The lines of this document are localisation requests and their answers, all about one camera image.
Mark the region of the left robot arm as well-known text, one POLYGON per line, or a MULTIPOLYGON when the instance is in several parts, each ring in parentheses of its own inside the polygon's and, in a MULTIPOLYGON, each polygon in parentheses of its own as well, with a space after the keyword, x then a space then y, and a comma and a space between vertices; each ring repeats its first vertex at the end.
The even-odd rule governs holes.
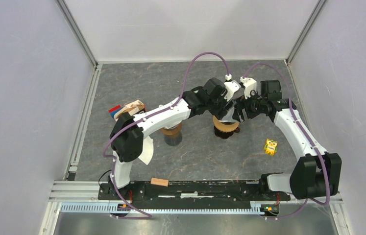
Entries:
POLYGON ((233 96, 240 89, 236 81, 209 79, 205 85, 182 93, 182 96, 154 110, 119 116, 112 132, 113 170, 110 193, 124 199, 129 193, 132 163, 141 155, 153 155, 150 135, 160 129, 175 127, 182 121, 209 111, 216 118, 226 116, 234 105, 233 96))

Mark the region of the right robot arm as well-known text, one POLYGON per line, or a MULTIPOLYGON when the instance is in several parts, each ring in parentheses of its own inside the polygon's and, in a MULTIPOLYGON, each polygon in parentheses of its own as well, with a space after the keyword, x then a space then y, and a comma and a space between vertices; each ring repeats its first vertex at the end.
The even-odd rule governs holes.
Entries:
POLYGON ((265 200, 278 192, 291 193, 296 199, 316 199, 334 196, 339 191, 342 160, 337 153, 328 152, 319 144, 303 123, 293 102, 282 97, 278 80, 261 82, 240 79, 244 95, 237 99, 238 113, 242 119, 264 114, 277 126, 290 144, 297 163, 291 174, 268 173, 262 175, 263 183, 258 194, 265 200))

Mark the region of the white paper coffee filter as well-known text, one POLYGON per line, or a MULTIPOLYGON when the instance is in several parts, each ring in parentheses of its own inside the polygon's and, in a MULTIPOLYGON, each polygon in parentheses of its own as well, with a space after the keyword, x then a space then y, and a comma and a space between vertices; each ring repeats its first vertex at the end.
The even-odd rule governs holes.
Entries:
POLYGON ((173 127, 175 127, 175 126, 177 126, 178 124, 180 124, 181 123, 181 120, 179 120, 179 121, 175 121, 175 122, 172 122, 172 123, 169 123, 168 125, 167 125, 167 128, 168 129, 171 129, 171 128, 173 128, 173 127))

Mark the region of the brown glass dripper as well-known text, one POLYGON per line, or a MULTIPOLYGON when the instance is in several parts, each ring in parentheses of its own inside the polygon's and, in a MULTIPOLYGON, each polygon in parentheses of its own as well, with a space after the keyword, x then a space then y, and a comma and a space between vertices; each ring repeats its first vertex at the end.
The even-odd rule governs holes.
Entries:
POLYGON ((228 139, 229 137, 233 136, 234 133, 239 133, 240 132, 240 128, 236 128, 235 130, 231 131, 231 132, 223 132, 221 130, 219 130, 218 128, 214 127, 214 134, 215 136, 221 138, 221 139, 228 139))

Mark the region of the coffee filter box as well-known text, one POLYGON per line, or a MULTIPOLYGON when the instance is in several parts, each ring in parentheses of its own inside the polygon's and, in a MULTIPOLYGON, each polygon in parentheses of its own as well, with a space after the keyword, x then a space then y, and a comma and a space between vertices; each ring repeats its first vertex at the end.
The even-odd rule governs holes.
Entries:
POLYGON ((115 121, 118 120, 119 116, 123 113, 129 113, 131 116, 136 114, 141 114, 146 112, 145 104, 142 103, 140 100, 135 100, 131 103, 126 104, 124 107, 120 108, 113 116, 115 121))

